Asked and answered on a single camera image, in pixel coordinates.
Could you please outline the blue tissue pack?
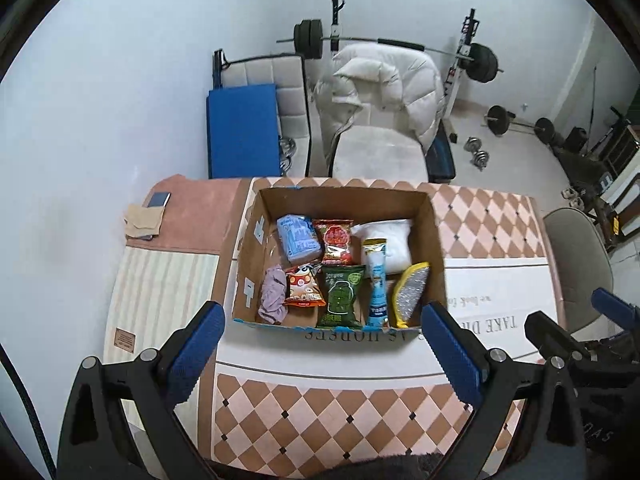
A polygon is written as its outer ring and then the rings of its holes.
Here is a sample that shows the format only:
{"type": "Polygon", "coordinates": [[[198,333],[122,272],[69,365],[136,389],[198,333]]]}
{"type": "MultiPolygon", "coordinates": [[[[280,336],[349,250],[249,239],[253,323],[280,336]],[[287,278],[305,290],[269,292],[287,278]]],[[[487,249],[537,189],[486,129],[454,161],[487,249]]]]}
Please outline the blue tissue pack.
{"type": "Polygon", "coordinates": [[[277,230],[285,257],[298,266],[321,256],[322,248],[311,220],[299,214],[286,214],[277,220],[277,230]]]}

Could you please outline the striped beige mat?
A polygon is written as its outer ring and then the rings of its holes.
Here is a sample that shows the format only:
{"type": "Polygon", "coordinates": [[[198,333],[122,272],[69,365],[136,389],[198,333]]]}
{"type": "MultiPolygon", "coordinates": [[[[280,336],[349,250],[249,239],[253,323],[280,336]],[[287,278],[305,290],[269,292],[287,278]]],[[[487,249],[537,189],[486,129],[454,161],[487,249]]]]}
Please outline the striped beige mat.
{"type": "Polygon", "coordinates": [[[212,296],[219,257],[127,247],[108,307],[102,361],[160,348],[212,296]]]}

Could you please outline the red snack bag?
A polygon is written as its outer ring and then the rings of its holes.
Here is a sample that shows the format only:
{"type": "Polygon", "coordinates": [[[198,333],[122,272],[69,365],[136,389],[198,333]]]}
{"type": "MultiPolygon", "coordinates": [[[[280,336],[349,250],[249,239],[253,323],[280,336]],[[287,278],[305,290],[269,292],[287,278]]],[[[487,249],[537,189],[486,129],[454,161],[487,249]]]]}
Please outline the red snack bag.
{"type": "Polygon", "coordinates": [[[318,219],[312,222],[323,247],[325,266],[350,266],[352,258],[352,220],[318,219]]]}

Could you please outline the white pillow pack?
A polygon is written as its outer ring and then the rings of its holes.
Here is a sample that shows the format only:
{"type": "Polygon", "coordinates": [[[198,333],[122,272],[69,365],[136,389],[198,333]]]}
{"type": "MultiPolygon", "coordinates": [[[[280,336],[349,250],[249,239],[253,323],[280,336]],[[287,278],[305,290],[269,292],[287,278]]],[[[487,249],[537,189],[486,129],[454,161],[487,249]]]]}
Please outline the white pillow pack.
{"type": "Polygon", "coordinates": [[[404,272],[411,266],[409,235],[412,228],[410,219],[382,220],[356,224],[352,236],[362,242],[369,238],[386,240],[385,270],[387,274],[404,272]]]}

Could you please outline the chrome dumbbell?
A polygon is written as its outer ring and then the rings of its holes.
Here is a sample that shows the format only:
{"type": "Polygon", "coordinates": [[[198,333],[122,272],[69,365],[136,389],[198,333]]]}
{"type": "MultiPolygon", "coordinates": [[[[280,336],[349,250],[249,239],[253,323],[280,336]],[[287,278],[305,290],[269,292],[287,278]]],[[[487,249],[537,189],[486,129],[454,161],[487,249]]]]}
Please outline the chrome dumbbell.
{"type": "Polygon", "coordinates": [[[469,139],[466,140],[463,148],[465,151],[474,154],[482,148],[482,140],[476,136],[470,136],[469,139]]]}

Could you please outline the purple cloth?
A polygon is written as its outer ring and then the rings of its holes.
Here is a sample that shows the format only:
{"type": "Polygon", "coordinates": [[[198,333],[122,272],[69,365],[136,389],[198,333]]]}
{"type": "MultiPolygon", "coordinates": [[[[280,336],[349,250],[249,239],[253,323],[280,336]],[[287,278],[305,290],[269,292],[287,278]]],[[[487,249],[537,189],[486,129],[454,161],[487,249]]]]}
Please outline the purple cloth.
{"type": "Polygon", "coordinates": [[[280,264],[269,268],[262,280],[258,315],[269,324],[280,325],[288,315],[284,304],[288,280],[280,264]]]}

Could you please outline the grey office chair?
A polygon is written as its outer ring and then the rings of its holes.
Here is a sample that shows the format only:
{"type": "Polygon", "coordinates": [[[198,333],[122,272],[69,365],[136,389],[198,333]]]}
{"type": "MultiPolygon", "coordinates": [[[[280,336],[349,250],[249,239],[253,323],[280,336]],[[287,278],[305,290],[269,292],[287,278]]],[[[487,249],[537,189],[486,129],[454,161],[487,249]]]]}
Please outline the grey office chair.
{"type": "Polygon", "coordinates": [[[597,228],[582,211],[555,209],[544,217],[544,227],[558,269],[565,326],[575,333],[600,316],[591,304],[592,293],[597,288],[613,291],[611,261],[597,228]]]}

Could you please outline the beige cushioned seat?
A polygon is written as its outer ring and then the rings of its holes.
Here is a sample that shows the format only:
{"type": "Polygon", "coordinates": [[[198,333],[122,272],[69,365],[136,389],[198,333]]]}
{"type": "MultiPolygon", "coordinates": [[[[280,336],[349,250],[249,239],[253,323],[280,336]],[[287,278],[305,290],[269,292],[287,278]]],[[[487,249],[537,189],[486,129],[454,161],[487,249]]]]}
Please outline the beige cushioned seat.
{"type": "Polygon", "coordinates": [[[331,174],[338,180],[428,181],[420,142],[410,134],[373,126],[353,126],[338,137],[331,174]]]}

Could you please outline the dark smartphone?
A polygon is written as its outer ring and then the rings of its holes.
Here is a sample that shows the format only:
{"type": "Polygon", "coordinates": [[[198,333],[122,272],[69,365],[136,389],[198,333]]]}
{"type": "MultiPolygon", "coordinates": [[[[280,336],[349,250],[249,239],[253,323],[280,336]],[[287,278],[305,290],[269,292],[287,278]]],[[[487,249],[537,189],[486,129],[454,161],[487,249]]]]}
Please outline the dark smartphone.
{"type": "Polygon", "coordinates": [[[171,192],[155,192],[146,203],[146,208],[165,207],[171,198],[171,192]]]}

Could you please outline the black blue weight bench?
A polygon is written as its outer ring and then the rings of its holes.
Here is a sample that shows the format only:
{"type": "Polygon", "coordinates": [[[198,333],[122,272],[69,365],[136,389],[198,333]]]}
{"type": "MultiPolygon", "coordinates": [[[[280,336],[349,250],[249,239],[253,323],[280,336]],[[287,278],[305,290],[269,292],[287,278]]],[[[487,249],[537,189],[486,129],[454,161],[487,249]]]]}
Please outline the black blue weight bench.
{"type": "Polygon", "coordinates": [[[431,183],[449,183],[456,177],[456,166],[444,123],[438,125],[433,143],[425,155],[428,180],[431,183]]]}

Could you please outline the panda snack bag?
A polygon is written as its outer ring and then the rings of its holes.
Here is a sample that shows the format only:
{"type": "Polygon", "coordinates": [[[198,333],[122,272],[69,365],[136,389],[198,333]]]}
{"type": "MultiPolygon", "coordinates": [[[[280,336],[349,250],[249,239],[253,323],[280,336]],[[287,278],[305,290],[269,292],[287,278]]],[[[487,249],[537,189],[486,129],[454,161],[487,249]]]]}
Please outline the panda snack bag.
{"type": "Polygon", "coordinates": [[[318,308],[326,306],[326,300],[317,280],[319,270],[318,264],[305,263],[285,271],[286,295],[284,304],[287,307],[318,308]]]}

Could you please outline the white puffy jacket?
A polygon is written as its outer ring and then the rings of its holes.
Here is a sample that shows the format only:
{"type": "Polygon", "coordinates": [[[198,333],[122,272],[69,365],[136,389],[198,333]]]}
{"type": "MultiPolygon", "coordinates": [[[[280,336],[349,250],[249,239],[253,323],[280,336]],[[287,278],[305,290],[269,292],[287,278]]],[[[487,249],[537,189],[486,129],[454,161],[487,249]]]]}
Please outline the white puffy jacket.
{"type": "Polygon", "coordinates": [[[332,58],[316,86],[323,151],[330,156],[338,137],[362,119],[412,134],[431,147],[445,108],[440,71],[426,53],[388,44],[356,42],[332,58]]]}

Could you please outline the black floor barbell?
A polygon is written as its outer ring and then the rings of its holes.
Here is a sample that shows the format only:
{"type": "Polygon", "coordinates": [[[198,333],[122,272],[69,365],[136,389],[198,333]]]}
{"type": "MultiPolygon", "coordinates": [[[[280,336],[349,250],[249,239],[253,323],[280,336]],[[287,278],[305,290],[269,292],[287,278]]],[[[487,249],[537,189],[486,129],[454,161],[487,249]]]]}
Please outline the black floor barbell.
{"type": "Polygon", "coordinates": [[[501,105],[493,105],[487,111],[485,122],[495,136],[503,136],[512,126],[533,131],[544,144],[549,144],[555,136],[553,122],[547,117],[541,117],[534,124],[530,124],[518,119],[501,105]]]}

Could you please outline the green snack bag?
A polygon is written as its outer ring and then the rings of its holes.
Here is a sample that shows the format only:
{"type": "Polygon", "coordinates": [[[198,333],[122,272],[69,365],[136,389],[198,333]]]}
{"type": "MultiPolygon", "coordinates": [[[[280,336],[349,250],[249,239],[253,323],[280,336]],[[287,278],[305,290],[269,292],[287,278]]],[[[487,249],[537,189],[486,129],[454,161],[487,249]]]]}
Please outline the green snack bag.
{"type": "Polygon", "coordinates": [[[326,310],[320,315],[319,328],[346,327],[360,330],[354,305],[363,280],[365,266],[324,266],[326,310]]]}

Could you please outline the blue gold stick packet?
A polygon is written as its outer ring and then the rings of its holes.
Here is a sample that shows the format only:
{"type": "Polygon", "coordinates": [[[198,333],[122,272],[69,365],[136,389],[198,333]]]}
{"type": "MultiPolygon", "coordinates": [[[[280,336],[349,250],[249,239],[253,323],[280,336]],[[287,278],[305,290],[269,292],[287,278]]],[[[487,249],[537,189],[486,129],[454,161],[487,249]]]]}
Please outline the blue gold stick packet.
{"type": "Polygon", "coordinates": [[[382,328],[388,323],[386,299],[386,239],[367,238],[362,249],[371,282],[368,325],[382,328]]]}

